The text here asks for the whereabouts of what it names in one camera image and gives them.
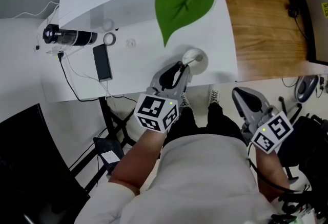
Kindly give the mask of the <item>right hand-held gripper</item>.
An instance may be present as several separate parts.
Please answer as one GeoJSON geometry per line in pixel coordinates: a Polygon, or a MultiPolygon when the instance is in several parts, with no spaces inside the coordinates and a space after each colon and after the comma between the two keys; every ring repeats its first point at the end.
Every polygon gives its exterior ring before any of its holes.
{"type": "Polygon", "coordinates": [[[240,117],[245,119],[243,137],[264,153],[274,151],[293,132],[294,128],[284,112],[273,106],[266,109],[266,98],[260,92],[235,87],[232,99],[240,117]]]}

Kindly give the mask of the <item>metal spoon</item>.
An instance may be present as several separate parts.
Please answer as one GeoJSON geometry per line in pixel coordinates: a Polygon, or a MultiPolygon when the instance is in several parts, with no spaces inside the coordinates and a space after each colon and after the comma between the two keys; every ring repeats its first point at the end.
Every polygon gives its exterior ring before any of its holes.
{"type": "Polygon", "coordinates": [[[203,59],[203,56],[202,56],[201,54],[199,54],[199,55],[197,55],[196,57],[194,57],[192,60],[190,60],[190,61],[188,61],[188,62],[186,62],[186,63],[183,63],[182,61],[179,61],[179,62],[178,62],[178,66],[179,66],[180,68],[182,68],[182,67],[186,67],[187,65],[189,65],[189,64],[192,63],[192,62],[194,62],[194,61],[196,61],[196,62],[200,62],[200,61],[202,61],[202,59],[203,59]]]}

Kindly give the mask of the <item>white mug with spoon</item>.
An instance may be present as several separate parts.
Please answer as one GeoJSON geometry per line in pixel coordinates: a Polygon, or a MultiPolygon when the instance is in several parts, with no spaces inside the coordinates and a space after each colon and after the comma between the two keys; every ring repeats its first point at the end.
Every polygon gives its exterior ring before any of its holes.
{"type": "Polygon", "coordinates": [[[204,73],[204,71],[207,69],[207,67],[208,67],[207,55],[201,49],[192,48],[192,49],[188,50],[182,57],[182,62],[186,63],[186,62],[192,60],[194,57],[196,57],[199,54],[201,54],[203,56],[202,61],[200,61],[200,62],[194,61],[188,65],[190,68],[190,73],[192,75],[200,75],[200,74],[204,73]]]}

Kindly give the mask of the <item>person's left forearm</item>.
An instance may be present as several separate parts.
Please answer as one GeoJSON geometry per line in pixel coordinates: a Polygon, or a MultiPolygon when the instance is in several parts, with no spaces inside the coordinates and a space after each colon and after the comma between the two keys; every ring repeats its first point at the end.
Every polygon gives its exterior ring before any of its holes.
{"type": "Polygon", "coordinates": [[[135,195],[140,194],[152,172],[165,141],[166,134],[145,130],[113,170],[109,182],[124,186],[135,195]]]}

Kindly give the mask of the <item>person's right forearm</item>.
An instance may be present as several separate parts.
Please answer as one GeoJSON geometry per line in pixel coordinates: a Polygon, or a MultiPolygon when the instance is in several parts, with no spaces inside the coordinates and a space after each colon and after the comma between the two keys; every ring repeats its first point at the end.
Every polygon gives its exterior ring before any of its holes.
{"type": "MultiPolygon", "coordinates": [[[[266,154],[258,147],[255,147],[255,150],[256,167],[259,172],[271,183],[289,189],[290,183],[280,163],[277,153],[273,151],[270,154],[266,154]]],[[[268,202],[274,201],[281,194],[283,194],[282,190],[270,186],[260,177],[258,177],[258,189],[259,192],[268,200],[268,202]]]]}

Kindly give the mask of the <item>person's left white sneaker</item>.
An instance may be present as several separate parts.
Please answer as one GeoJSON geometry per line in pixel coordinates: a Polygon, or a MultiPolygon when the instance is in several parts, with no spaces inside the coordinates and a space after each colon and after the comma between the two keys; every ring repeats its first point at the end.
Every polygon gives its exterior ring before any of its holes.
{"type": "Polygon", "coordinates": [[[187,98],[187,95],[185,93],[182,94],[181,96],[181,105],[180,105],[182,108],[185,108],[185,107],[190,107],[190,102],[187,98]]]}

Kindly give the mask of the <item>person's white sneaker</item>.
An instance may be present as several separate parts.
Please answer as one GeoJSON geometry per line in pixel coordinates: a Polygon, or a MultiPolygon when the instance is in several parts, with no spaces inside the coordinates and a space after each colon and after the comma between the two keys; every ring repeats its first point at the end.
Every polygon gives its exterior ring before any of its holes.
{"type": "Polygon", "coordinates": [[[209,104],[219,103],[220,92],[219,90],[211,90],[209,95],[209,104]]]}
{"type": "Polygon", "coordinates": [[[190,107],[190,102],[187,98],[187,95],[185,93],[182,94],[181,96],[181,105],[180,105],[182,108],[185,108],[185,107],[190,107]]]}

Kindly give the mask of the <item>person's black trousers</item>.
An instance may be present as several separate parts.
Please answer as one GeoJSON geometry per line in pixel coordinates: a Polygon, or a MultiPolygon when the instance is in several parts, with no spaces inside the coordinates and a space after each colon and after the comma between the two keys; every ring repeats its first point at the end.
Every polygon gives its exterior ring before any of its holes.
{"type": "Polygon", "coordinates": [[[244,144],[247,143],[237,124],[223,114],[222,107],[218,103],[212,103],[208,106],[207,125],[202,128],[197,126],[192,109],[190,107],[183,108],[179,119],[172,124],[168,131],[164,145],[183,136],[197,134],[229,136],[241,140],[244,144]]]}

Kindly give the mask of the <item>black smartphone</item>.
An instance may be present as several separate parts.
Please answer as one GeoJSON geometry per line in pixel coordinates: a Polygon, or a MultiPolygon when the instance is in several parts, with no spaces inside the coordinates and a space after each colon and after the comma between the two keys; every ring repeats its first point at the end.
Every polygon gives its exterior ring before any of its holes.
{"type": "Polygon", "coordinates": [[[108,58],[107,46],[101,44],[93,48],[94,61],[100,82],[112,80],[112,72],[108,58]]]}

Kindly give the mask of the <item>black office chair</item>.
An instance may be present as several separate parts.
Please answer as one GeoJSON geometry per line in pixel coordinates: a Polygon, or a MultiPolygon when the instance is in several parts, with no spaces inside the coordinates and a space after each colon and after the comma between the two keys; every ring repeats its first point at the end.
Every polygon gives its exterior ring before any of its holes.
{"type": "Polygon", "coordinates": [[[290,168],[297,167],[315,186],[328,185],[328,120],[317,115],[300,116],[302,104],[290,119],[294,131],[284,140],[278,150],[281,165],[286,170],[290,184],[299,177],[290,168]]]}

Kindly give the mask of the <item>grey tape roll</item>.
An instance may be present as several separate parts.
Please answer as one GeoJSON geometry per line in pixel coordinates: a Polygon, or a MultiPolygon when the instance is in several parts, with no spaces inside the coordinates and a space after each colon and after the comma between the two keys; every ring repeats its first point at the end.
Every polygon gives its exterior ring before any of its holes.
{"type": "Polygon", "coordinates": [[[116,35],[112,32],[106,33],[103,37],[103,43],[106,46],[112,46],[116,43],[116,35]]]}

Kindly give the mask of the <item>person's white shirt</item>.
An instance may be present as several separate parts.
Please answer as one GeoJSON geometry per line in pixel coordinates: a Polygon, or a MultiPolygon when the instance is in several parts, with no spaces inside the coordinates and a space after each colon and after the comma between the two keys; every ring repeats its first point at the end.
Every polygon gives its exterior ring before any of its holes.
{"type": "Polygon", "coordinates": [[[268,224],[275,213],[258,191],[246,145],[200,134],[164,147],[157,175],[140,195],[100,185],[75,224],[268,224]]]}

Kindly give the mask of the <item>black blender bottle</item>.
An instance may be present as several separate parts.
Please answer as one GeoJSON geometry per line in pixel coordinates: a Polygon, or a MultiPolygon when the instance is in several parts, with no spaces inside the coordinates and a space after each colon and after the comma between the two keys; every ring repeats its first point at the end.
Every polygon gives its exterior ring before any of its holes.
{"type": "Polygon", "coordinates": [[[60,29],[56,24],[48,24],[43,30],[43,39],[46,44],[85,46],[93,44],[97,36],[95,32],[60,29]]]}

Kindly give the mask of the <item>black computer monitor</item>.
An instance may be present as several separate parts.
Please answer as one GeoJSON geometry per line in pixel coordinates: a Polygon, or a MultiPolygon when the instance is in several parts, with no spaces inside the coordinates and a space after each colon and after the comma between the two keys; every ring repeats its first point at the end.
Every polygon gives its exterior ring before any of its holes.
{"type": "Polygon", "coordinates": [[[328,0],[299,0],[312,63],[328,66],[328,0]]]}

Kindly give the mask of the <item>white power strip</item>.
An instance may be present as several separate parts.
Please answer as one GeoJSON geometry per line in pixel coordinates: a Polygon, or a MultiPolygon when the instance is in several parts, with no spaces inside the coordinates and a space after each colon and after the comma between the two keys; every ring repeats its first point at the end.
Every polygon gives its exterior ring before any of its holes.
{"type": "Polygon", "coordinates": [[[65,46],[65,45],[57,45],[51,48],[51,50],[47,51],[47,54],[51,54],[53,56],[57,55],[60,52],[64,54],[71,55],[80,50],[82,50],[84,46],[65,46]]]}

